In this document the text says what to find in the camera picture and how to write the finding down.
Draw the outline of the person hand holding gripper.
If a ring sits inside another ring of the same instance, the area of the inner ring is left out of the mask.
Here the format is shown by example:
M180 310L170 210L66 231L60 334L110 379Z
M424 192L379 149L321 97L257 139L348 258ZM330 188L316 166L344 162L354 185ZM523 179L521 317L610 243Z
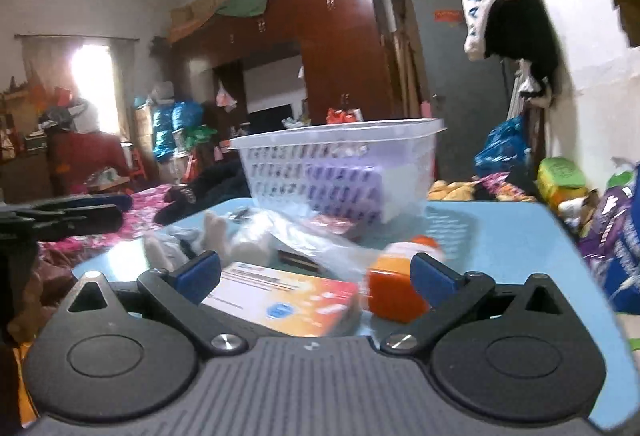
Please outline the person hand holding gripper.
M10 347L31 342L46 323L41 304L40 258L1 265L1 341Z

